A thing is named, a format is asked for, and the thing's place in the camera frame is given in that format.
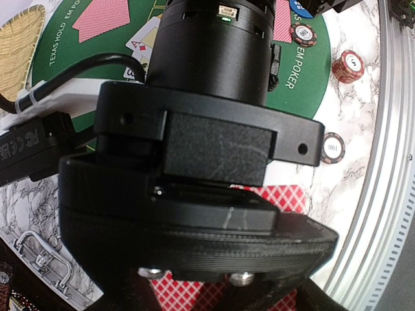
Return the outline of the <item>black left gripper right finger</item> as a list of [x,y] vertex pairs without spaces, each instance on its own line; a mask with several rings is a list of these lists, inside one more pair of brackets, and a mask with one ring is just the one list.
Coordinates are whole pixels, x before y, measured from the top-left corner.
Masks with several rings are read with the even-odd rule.
[[328,296],[316,283],[307,279],[297,289],[297,311],[347,311]]

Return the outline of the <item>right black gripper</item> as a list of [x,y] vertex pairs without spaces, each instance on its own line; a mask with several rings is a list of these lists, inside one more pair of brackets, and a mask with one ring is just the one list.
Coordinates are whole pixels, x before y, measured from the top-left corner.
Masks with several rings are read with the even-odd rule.
[[[324,125],[263,106],[129,82],[99,91],[94,153],[60,160],[62,242],[103,287],[127,270],[179,280],[249,274],[300,282],[334,254],[338,234],[252,191],[272,160],[316,167]],[[220,253],[252,261],[211,268]]]

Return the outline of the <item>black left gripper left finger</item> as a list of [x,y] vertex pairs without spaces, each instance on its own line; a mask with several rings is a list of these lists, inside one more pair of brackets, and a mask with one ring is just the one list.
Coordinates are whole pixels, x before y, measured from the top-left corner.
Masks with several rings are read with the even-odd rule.
[[159,302],[150,282],[133,272],[121,284],[104,289],[87,310],[159,310]]

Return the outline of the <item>red backed card deck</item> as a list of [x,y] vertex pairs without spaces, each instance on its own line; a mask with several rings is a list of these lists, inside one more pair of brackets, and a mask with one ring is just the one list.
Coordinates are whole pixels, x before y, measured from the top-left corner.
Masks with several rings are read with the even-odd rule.
[[[305,211],[305,191],[298,185],[243,187],[233,186],[234,189],[249,190],[275,205],[282,212],[302,214]],[[211,268],[199,268],[199,262],[192,263],[191,268],[197,272],[230,273],[234,269],[242,268],[243,264],[252,261],[241,254],[220,253],[219,258],[213,261]],[[160,281],[152,281],[156,298],[162,310],[213,310],[220,299],[224,297],[227,284],[224,281],[179,281],[171,273],[165,274]]]

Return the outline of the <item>ace of diamonds card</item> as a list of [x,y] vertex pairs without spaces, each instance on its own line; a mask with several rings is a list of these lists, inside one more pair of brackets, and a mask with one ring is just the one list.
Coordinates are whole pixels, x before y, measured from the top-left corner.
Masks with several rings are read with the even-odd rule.
[[125,44],[140,62],[149,63],[161,18],[151,17]]

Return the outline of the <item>black poker chip stack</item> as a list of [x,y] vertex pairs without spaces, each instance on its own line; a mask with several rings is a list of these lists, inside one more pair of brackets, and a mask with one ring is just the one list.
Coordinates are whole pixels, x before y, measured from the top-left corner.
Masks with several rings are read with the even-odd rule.
[[343,160],[346,145],[341,136],[335,132],[324,134],[321,161],[326,164],[336,164]]

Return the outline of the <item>red backed playing card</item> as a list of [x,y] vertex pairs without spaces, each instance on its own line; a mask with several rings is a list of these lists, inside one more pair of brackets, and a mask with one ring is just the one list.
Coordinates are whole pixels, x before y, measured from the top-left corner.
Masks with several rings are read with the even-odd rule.
[[289,1],[276,0],[273,40],[283,43],[292,43],[291,8]]
[[84,43],[116,28],[130,23],[127,0],[92,1],[74,22],[78,42]]

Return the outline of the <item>red poker chip stack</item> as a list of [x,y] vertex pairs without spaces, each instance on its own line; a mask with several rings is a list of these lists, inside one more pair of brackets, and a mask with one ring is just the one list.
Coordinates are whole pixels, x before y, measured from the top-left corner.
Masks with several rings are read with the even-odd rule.
[[362,58],[351,50],[343,51],[340,58],[333,62],[331,68],[334,76],[343,84],[351,84],[364,75]]

